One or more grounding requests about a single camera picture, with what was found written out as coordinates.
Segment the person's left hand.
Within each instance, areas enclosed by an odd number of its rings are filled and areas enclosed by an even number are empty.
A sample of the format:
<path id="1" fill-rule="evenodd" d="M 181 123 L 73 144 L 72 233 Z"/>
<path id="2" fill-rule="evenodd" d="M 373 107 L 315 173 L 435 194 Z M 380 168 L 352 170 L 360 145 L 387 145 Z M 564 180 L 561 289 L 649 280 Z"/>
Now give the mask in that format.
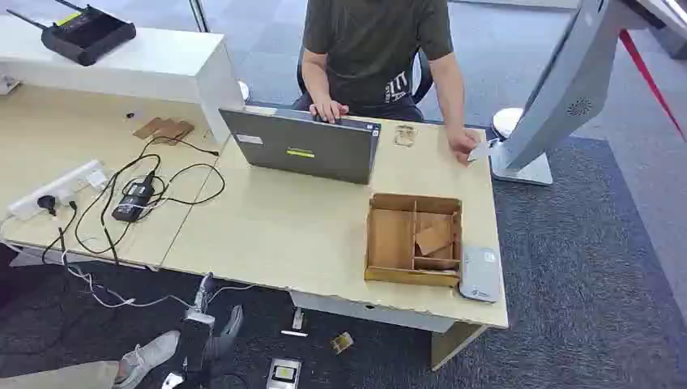
<path id="1" fill-rule="evenodd" d="M 468 157 L 480 142 L 479 135 L 473 130 L 452 126 L 446 128 L 446 135 L 450 150 L 458 162 L 468 166 Z"/>

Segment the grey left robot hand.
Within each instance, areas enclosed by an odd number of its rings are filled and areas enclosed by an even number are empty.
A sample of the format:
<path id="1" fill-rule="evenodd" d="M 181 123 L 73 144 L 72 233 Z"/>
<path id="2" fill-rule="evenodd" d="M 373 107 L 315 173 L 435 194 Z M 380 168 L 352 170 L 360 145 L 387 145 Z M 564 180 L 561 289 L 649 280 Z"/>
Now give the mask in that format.
<path id="1" fill-rule="evenodd" d="M 200 281 L 194 296 L 194 304 L 186 311 L 185 319 L 208 325 L 210 330 L 212 330 L 215 318 L 207 313 L 207 309 L 220 290 L 222 288 L 217 292 L 215 291 L 214 275 L 212 272 L 208 272 Z M 209 344 L 212 345 L 215 351 L 230 348 L 233 345 L 241 330 L 244 318 L 244 311 L 241 305 L 231 308 L 228 323 L 218 336 L 211 336 L 209 340 Z"/>

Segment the person's right hand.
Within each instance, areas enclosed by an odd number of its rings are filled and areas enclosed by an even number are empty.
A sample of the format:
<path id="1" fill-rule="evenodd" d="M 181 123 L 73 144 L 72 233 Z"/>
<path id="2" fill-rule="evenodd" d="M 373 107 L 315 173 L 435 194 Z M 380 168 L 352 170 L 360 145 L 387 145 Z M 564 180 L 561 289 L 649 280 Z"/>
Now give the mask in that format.
<path id="1" fill-rule="evenodd" d="M 309 106 L 312 115 L 320 117 L 323 122 L 336 124 L 342 116 L 348 115 L 349 106 L 343 105 L 338 101 L 325 98 L 314 101 Z"/>

